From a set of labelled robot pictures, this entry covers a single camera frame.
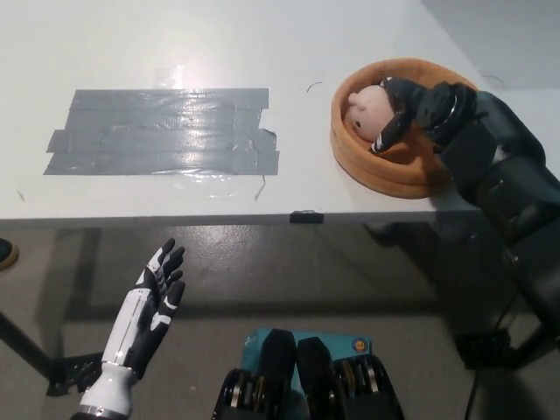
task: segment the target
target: pink plush toy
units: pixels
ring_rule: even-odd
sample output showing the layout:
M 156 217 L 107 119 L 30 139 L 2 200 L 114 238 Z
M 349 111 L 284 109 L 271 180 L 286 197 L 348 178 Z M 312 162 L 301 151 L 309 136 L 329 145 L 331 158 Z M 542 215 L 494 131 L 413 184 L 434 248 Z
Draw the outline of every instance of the pink plush toy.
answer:
M 378 85 L 364 87 L 359 93 L 348 96 L 350 108 L 346 118 L 352 123 L 358 136 L 374 142 L 395 113 L 383 87 Z

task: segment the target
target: white table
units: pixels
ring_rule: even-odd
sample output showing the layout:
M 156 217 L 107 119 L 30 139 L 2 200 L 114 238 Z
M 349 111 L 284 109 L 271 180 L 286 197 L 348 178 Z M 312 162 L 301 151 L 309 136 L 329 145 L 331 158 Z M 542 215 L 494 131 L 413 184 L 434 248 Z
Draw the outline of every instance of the white table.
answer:
M 324 214 L 325 222 L 425 221 L 469 210 L 452 192 L 419 200 L 372 192 L 338 167 L 328 141 L 334 91 L 373 61 L 424 58 L 492 87 L 424 4 L 434 6 L 428 0 L 4 2 L 0 228 L 287 222 L 306 210 Z M 255 176 L 43 175 L 49 139 L 64 127 L 76 89 L 162 82 L 269 89 L 261 127 L 277 133 L 279 172 L 266 177 L 258 199 L 263 180 Z M 560 157 L 550 154 L 557 90 L 500 95 L 543 142 L 559 175 Z

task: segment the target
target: duct tape strip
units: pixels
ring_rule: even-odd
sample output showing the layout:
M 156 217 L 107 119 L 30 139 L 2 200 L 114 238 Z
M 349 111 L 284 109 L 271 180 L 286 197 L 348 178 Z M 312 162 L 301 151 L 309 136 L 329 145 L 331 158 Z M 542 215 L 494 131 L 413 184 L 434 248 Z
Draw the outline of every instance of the duct tape strip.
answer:
M 54 153 L 45 175 L 277 174 L 277 151 L 257 156 L 241 149 L 187 153 Z
M 70 109 L 149 109 L 161 113 L 202 109 L 267 109 L 268 89 L 77 90 Z
M 268 89 L 77 91 L 47 175 L 276 175 Z
M 218 130 L 57 129 L 52 133 L 49 153 L 138 153 L 152 151 L 233 151 L 238 148 L 275 151 L 276 136 L 265 129 L 224 134 Z

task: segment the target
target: concrete floor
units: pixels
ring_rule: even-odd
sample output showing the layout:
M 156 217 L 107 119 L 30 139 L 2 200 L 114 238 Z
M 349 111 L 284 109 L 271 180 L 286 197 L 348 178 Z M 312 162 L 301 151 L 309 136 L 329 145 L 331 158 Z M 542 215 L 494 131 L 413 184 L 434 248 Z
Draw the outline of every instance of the concrete floor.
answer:
M 101 351 L 127 289 L 173 235 L 187 249 L 185 296 L 135 388 L 134 419 L 209 418 L 260 326 L 371 336 L 408 419 L 459 419 L 473 374 L 452 334 L 491 326 L 513 289 L 494 238 L 480 232 L 451 243 L 408 225 L 391 248 L 362 225 L 0 232 L 22 251 L 0 273 L 0 310 L 50 355 Z M 523 302 L 513 320 L 515 340 L 536 325 Z M 46 381 L 4 344 L 0 368 L 1 418 L 69 418 L 77 408 L 75 392 L 45 397 Z M 484 373 L 472 418 L 559 418 L 558 372 L 552 353 L 515 374 Z

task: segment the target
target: wire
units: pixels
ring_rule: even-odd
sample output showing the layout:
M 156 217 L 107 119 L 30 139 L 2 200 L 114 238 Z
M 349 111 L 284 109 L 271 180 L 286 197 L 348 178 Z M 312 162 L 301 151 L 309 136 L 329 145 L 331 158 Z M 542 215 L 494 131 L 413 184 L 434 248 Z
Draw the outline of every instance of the wire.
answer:
M 496 333 L 500 328 L 501 322 L 504 320 L 506 315 L 508 315 L 508 312 L 513 306 L 518 295 L 519 295 L 519 291 L 516 291 L 513 294 L 513 296 L 507 301 L 506 307 L 498 317 L 496 324 L 493 326 L 493 333 Z M 474 399 L 476 398 L 476 393 L 479 390 L 479 385 L 480 385 L 480 377 L 481 377 L 480 371 L 481 369 L 479 367 L 478 369 L 476 369 L 476 374 L 474 374 L 474 380 L 472 381 L 472 386 L 471 386 L 471 393 L 469 394 L 469 401 L 466 403 L 465 420 L 469 420 L 469 418 L 471 418 L 471 413 L 473 411 L 473 406 L 474 406 Z

